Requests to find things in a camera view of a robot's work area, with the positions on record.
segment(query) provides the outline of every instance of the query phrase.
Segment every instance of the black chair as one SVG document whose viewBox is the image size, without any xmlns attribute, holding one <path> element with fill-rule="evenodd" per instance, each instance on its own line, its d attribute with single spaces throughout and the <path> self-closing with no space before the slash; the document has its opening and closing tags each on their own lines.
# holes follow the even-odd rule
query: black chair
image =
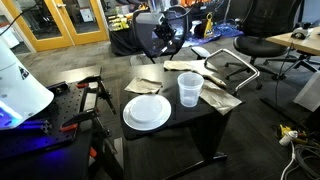
<svg viewBox="0 0 320 180">
<path fill-rule="evenodd" d="M 182 6 L 173 6 L 164 12 L 162 25 L 137 23 L 137 16 L 149 10 L 139 10 L 132 16 L 134 36 L 145 55 L 155 63 L 159 56 L 170 55 L 170 60 L 182 48 L 188 30 L 188 16 Z"/>
<path fill-rule="evenodd" d="M 236 37 L 233 41 L 234 48 L 242 54 L 251 56 L 250 64 L 259 71 L 272 74 L 273 79 L 278 78 L 276 72 L 255 64 L 257 58 L 270 58 L 284 55 L 289 47 L 268 42 L 265 38 L 278 34 L 291 32 L 294 28 L 296 12 L 302 0 L 252 0 L 251 7 L 246 17 L 240 21 L 238 29 L 243 31 L 244 36 Z M 243 66 L 242 64 L 228 62 L 229 65 Z M 227 76 L 250 70 L 243 67 Z M 262 84 L 258 81 L 257 89 Z"/>
</svg>

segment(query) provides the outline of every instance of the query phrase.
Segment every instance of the paper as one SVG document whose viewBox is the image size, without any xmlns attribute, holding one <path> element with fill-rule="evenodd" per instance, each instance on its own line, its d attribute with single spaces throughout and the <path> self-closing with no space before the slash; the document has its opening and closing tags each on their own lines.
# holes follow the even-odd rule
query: paper
<svg viewBox="0 0 320 180">
<path fill-rule="evenodd" d="M 214 74 L 216 74 L 214 71 L 218 71 L 216 67 L 214 67 L 209 62 L 207 63 L 207 66 L 210 67 L 210 69 L 213 69 L 214 71 L 208 70 L 204 67 L 204 61 L 205 60 L 195 60 L 195 61 L 164 61 L 163 67 L 167 70 L 180 70 L 180 71 L 194 71 L 203 77 L 207 77 L 210 80 L 212 80 L 214 83 L 216 83 L 218 86 L 226 87 L 227 85 L 220 79 L 216 78 Z"/>
<path fill-rule="evenodd" d="M 161 87 L 161 82 L 135 77 L 124 90 L 134 93 L 155 94 Z"/>
<path fill-rule="evenodd" d="M 242 103 L 242 101 L 208 80 L 205 80 L 203 83 L 200 97 L 222 115 L 227 114 L 230 110 Z"/>
</svg>

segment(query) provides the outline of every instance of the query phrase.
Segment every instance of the floor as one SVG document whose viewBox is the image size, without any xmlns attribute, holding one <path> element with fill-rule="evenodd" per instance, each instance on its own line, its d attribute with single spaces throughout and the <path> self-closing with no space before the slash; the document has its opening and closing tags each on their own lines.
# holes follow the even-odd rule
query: floor
<svg viewBox="0 0 320 180">
<path fill-rule="evenodd" d="M 57 49 L 36 54 L 18 55 L 26 68 L 35 76 L 47 72 L 61 72 L 92 65 L 103 67 L 102 77 L 106 87 L 113 95 L 115 107 L 120 106 L 119 96 L 122 89 L 121 76 L 130 67 L 130 56 L 116 57 L 111 52 L 109 42 L 98 42 L 76 47 Z M 236 54 L 232 46 L 232 38 L 220 39 L 202 45 L 210 52 L 220 48 L 227 48 Z M 249 57 L 240 55 L 245 60 Z M 156 59 L 163 62 L 168 57 Z M 190 47 L 183 48 L 173 60 L 193 60 L 196 55 Z M 218 55 L 210 60 L 219 69 L 222 75 L 232 72 L 236 67 L 224 67 L 226 61 L 234 61 L 226 54 Z M 151 63 L 144 58 L 144 64 Z M 282 63 L 270 63 L 268 67 L 279 71 Z M 187 174 L 179 180 L 209 180 L 209 179 L 280 179 L 283 169 L 291 158 L 290 147 L 283 147 L 276 138 L 275 126 L 279 124 L 292 125 L 259 98 L 269 97 L 275 99 L 277 89 L 278 105 L 285 108 L 295 120 L 309 116 L 310 112 L 292 101 L 312 75 L 303 67 L 293 69 L 287 79 L 280 81 L 276 88 L 276 81 L 270 75 L 262 73 L 260 81 L 261 90 L 256 90 L 256 82 L 240 90 L 239 98 L 245 104 L 234 109 L 219 151 L 228 154 L 225 162 L 214 163 L 193 173 Z M 230 88 L 248 77 L 243 73 L 224 80 Z M 113 116 L 104 102 L 99 102 L 102 112 L 101 120 L 112 133 L 112 138 L 122 137 L 119 116 Z M 135 141 L 124 140 L 124 169 L 127 180 L 156 180 L 181 170 L 201 160 L 200 154 L 194 147 L 188 129 L 174 129 L 157 133 L 152 137 L 141 138 Z M 99 171 L 92 179 L 108 179 Z M 307 179 L 302 170 L 292 173 L 288 179 Z"/>
</svg>

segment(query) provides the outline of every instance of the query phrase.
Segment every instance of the desk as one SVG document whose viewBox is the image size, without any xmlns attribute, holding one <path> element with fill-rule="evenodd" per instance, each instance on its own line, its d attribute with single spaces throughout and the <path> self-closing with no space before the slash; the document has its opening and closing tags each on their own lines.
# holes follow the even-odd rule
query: desk
<svg viewBox="0 0 320 180">
<path fill-rule="evenodd" d="M 52 85 L 66 80 L 68 83 L 99 75 L 101 67 L 92 66 L 63 73 L 36 77 L 43 85 Z M 89 104 L 92 108 L 95 100 Z M 68 146 L 54 150 L 28 153 L 16 158 L 0 161 L 2 179 L 86 179 L 89 150 L 93 139 L 92 123 L 80 123 L 76 139 Z"/>
<path fill-rule="evenodd" d="M 292 38 L 292 33 L 268 37 L 266 40 L 288 47 L 293 43 L 294 49 L 320 56 L 320 35 L 317 35 L 318 33 L 320 33 L 320 27 L 315 27 L 311 35 L 305 40 Z"/>
<path fill-rule="evenodd" d="M 199 99 L 198 104 L 192 108 L 186 108 L 180 103 L 179 88 L 177 77 L 183 71 L 165 71 L 163 64 L 152 64 L 143 66 L 133 66 L 129 68 L 123 76 L 122 89 L 130 83 L 134 77 L 148 78 L 154 81 L 161 81 L 163 87 L 158 94 L 164 96 L 171 104 L 172 113 L 168 121 L 157 129 L 151 131 L 137 131 L 130 128 L 123 120 L 122 114 L 125 105 L 139 94 L 122 90 L 120 116 L 123 133 L 126 139 L 134 140 L 150 135 L 155 132 L 163 131 L 173 127 L 189 127 L 194 142 L 203 157 L 199 166 L 191 166 L 178 174 L 168 177 L 168 179 L 179 177 L 199 167 L 212 163 L 216 158 L 216 151 L 221 137 L 230 117 L 230 112 L 222 116 L 204 100 Z"/>
</svg>

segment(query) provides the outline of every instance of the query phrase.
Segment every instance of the small black table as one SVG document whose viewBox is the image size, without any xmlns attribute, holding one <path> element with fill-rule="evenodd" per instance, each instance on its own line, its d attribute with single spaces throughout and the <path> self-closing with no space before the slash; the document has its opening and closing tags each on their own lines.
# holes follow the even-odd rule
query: small black table
<svg viewBox="0 0 320 180">
<path fill-rule="evenodd" d="M 129 127 L 123 120 L 125 105 L 139 94 L 122 90 L 120 116 L 124 136 L 127 140 L 134 140 L 156 133 L 167 128 L 187 126 L 194 142 L 203 157 L 203 161 L 184 169 L 166 179 L 174 179 L 214 162 L 217 159 L 226 159 L 223 154 L 218 154 L 217 147 L 228 123 L 231 112 L 222 116 L 204 100 L 199 99 L 198 104 L 192 108 L 186 108 L 180 103 L 177 77 L 183 71 L 166 71 L 163 64 L 133 66 L 123 76 L 122 89 L 130 83 L 134 77 L 146 78 L 162 82 L 163 87 L 158 94 L 164 96 L 171 104 L 172 112 L 168 121 L 157 129 L 151 131 L 138 131 Z"/>
<path fill-rule="evenodd" d="M 67 83 L 76 82 L 88 76 L 100 75 L 100 73 L 101 67 L 91 66 L 62 73 L 40 74 L 36 76 L 36 78 L 44 86 L 48 86 L 62 81 L 66 81 Z M 87 100 L 85 109 L 95 106 L 95 96 L 87 96 Z M 78 127 L 76 139 L 69 145 L 47 151 L 28 153 L 0 161 L 1 178 L 86 179 L 88 176 L 89 151 L 92 140 L 94 139 L 92 122 L 82 122 Z"/>
</svg>

